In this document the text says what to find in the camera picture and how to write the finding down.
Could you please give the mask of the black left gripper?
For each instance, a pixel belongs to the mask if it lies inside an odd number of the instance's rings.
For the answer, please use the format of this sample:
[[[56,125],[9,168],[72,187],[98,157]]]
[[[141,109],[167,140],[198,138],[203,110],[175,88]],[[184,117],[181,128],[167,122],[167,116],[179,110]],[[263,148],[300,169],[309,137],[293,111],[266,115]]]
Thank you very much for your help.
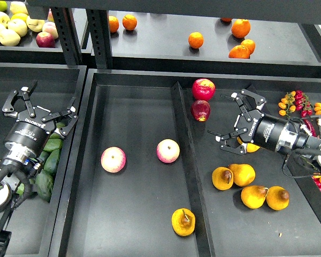
[[[4,116],[16,117],[16,122],[6,136],[4,143],[8,150],[17,146],[25,147],[30,157],[38,157],[46,145],[51,134],[55,133],[62,139],[75,127],[78,121],[77,110],[73,106],[75,97],[72,97],[66,110],[51,113],[40,106],[33,107],[30,96],[37,87],[38,81],[33,80],[31,87],[22,87],[11,91],[2,107]],[[14,105],[23,100],[26,110],[18,113]]]

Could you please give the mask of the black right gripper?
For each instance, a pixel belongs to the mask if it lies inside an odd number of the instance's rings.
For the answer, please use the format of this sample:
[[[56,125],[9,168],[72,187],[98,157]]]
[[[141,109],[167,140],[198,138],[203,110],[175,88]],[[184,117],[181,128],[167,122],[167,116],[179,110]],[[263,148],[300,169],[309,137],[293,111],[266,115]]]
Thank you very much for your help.
[[[215,141],[220,143],[220,149],[229,153],[244,155],[247,153],[245,143],[238,143],[238,136],[246,143],[253,143],[264,149],[278,152],[282,147],[292,149],[297,140],[297,133],[289,129],[289,122],[275,116],[267,115],[262,110],[266,103],[266,98],[247,89],[242,89],[239,93],[234,92],[231,96],[221,94],[228,100],[235,101],[241,111],[240,130],[235,130],[228,134],[219,134],[212,130],[207,130],[212,134]],[[246,97],[254,99],[256,108],[249,111],[244,103]]]

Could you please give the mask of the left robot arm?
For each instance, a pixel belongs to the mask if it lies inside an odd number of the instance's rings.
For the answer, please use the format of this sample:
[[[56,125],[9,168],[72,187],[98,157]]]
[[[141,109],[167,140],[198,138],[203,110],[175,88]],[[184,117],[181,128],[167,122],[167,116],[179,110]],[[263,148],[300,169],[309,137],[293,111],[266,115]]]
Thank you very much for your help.
[[[36,181],[46,170],[50,176],[55,173],[63,139],[78,121],[74,97],[59,112],[33,105],[30,97],[36,86],[33,81],[30,87],[11,91],[2,107],[3,115],[16,121],[4,140],[8,153],[0,159],[0,256],[11,239],[5,227],[13,212],[34,192],[50,199],[50,190],[43,193]]]

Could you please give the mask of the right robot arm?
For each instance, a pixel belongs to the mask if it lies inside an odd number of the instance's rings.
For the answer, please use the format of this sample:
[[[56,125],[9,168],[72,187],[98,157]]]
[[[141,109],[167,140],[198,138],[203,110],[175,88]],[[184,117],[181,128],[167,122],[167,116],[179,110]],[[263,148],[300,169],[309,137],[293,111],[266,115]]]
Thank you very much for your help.
[[[252,143],[285,155],[284,166],[290,171],[300,165],[321,172],[321,136],[314,137],[303,119],[293,121],[264,113],[266,98],[247,89],[224,97],[235,102],[240,113],[232,132],[209,131],[222,150],[244,155],[246,144]]]

